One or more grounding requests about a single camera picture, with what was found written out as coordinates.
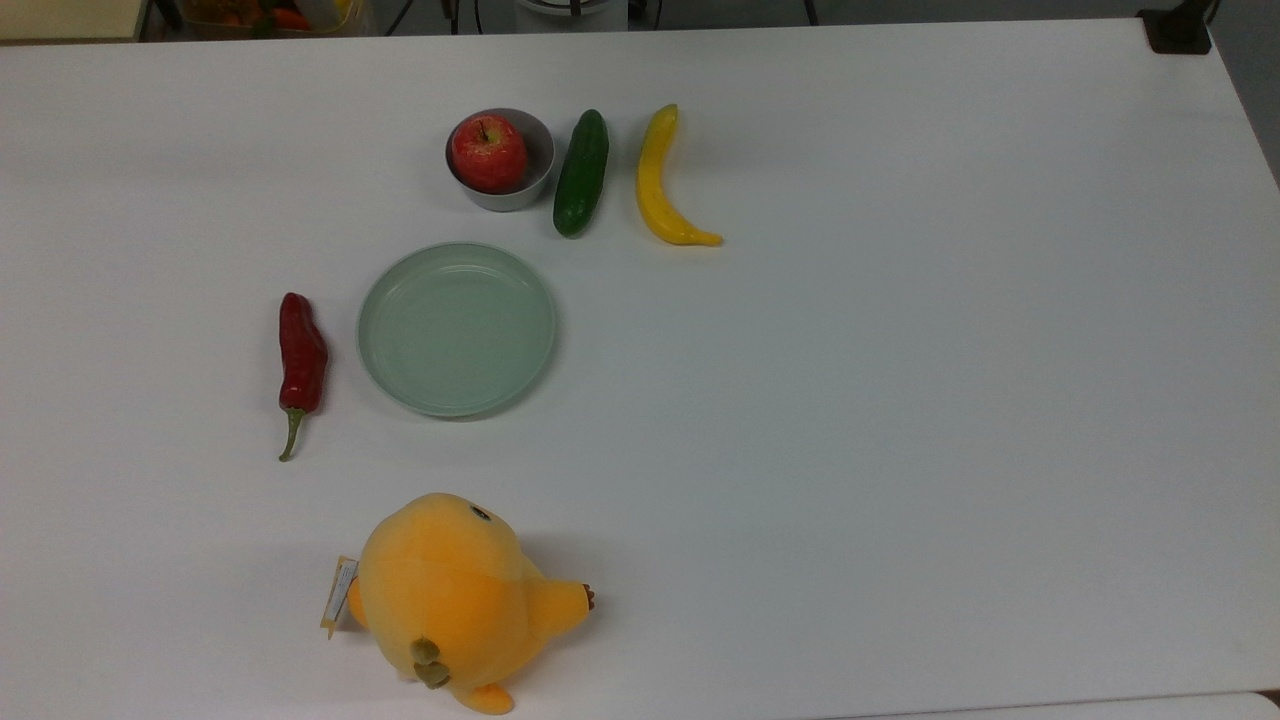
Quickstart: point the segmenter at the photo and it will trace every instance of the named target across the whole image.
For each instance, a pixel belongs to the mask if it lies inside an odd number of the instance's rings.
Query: yellow banana
[[[724,238],[707,231],[700,231],[685,219],[662,190],[662,167],[676,136],[676,120],[680,118],[675,105],[654,113],[649,129],[644,133],[644,146],[640,149],[640,165],[636,168],[636,204],[640,217],[649,229],[672,245],[719,245]]]

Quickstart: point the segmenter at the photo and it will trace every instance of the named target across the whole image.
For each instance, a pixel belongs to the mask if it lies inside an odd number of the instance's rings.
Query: apple
[[[493,113],[462,120],[449,140],[449,152],[458,178],[492,195],[516,190],[529,167],[525,138],[511,120]]]

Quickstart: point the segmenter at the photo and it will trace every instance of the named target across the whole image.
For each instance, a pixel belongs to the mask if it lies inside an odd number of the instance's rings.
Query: green cucumber
[[[609,132],[596,110],[588,110],[577,119],[573,136],[564,154],[552,222],[564,237],[586,229],[604,190],[604,165],[609,159]]]

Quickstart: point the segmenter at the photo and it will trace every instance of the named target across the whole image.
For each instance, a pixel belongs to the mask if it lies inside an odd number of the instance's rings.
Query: gray bowl
[[[453,174],[453,179],[457,181],[462,192],[465,192],[476,205],[495,213],[520,210],[534,200],[538,200],[538,196],[547,188],[547,178],[550,177],[552,165],[556,164],[556,141],[552,140],[552,132],[547,129],[547,126],[544,126],[541,120],[529,113],[525,113],[524,110],[515,110],[512,108],[490,108],[488,110],[472,113],[467,115],[467,118],[472,118],[481,113],[492,113],[507,118],[511,120],[511,124],[520,131],[521,137],[525,138],[525,149],[529,151],[529,167],[525,169],[525,177],[520,179],[520,186],[511,192],[495,195],[472,190],[462,182],[462,178],[458,177],[457,168],[453,167],[453,151],[451,147],[453,146],[453,135],[458,132],[458,128],[462,127],[462,123],[466,120],[454,126],[453,131],[449,132],[449,140],[444,143],[444,163],[449,167],[449,173]]]

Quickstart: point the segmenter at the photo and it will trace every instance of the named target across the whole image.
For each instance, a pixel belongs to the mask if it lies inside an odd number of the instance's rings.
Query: label tag
[[[333,571],[333,584],[329,587],[329,603],[325,605],[324,618],[320,619],[320,626],[329,630],[330,639],[334,628],[338,626],[338,615],[347,602],[347,591],[351,589],[351,582],[356,579],[358,568],[358,560],[347,556],[338,557],[338,569]]]

